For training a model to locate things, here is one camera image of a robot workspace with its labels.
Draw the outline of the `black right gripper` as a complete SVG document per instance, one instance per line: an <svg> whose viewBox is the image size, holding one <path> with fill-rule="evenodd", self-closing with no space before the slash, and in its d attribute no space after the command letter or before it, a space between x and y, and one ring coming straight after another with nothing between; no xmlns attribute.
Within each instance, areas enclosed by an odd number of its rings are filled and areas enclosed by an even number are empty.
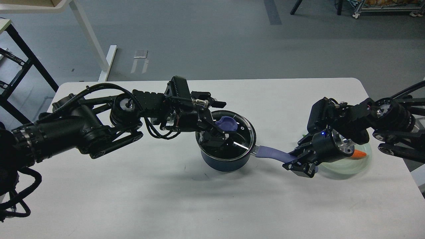
<svg viewBox="0 0 425 239"><path fill-rule="evenodd" d="M336 162L351 157L355 143L346 139L334 129L325 129L314 135L306 134L289 153L290 159L282 167L300 177L313 178L317 166L323 162ZM299 162L298 159L312 159L314 163Z"/></svg>

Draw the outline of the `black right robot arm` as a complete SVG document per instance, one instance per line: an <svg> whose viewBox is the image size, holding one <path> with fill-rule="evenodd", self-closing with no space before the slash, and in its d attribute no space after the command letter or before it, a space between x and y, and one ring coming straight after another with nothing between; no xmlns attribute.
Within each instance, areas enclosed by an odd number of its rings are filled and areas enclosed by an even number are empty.
<svg viewBox="0 0 425 239"><path fill-rule="evenodd" d="M424 129L418 127L415 118L424 115L424 98L410 95L423 87L421 81L391 97L377 101L367 98L356 105L320 99L311 108L307 135L282 167L312 178L321 163L348 158L354 154L355 145L368 143L368 128L381 141L378 149L382 153L424 163Z"/></svg>

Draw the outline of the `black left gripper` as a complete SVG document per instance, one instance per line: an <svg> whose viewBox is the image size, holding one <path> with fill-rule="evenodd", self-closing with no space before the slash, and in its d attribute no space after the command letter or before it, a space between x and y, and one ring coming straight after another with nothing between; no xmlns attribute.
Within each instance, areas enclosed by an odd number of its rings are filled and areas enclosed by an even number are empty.
<svg viewBox="0 0 425 239"><path fill-rule="evenodd" d="M224 108L227 103L218 101L207 91L192 91L192 109L172 109L161 122L161 130L172 132L201 132L199 133L200 147L221 147L229 138L235 134L234 119L219 119L213 122L209 110L213 108Z"/></svg>

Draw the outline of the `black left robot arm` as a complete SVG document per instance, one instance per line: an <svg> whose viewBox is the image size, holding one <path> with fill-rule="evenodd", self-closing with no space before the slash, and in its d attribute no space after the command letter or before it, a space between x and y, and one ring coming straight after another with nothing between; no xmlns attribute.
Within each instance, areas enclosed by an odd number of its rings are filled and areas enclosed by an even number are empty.
<svg viewBox="0 0 425 239"><path fill-rule="evenodd" d="M197 132L202 145L221 147L237 123L214 120L210 107L225 106L209 92L189 91L184 79L170 80L164 93L100 83L54 103L53 112L37 121L13 130L1 126L1 195L9 195L1 203L1 221L31 214L23 200L42 181L32 165L73 148L97 159L141 139L141 120L154 138Z"/></svg>

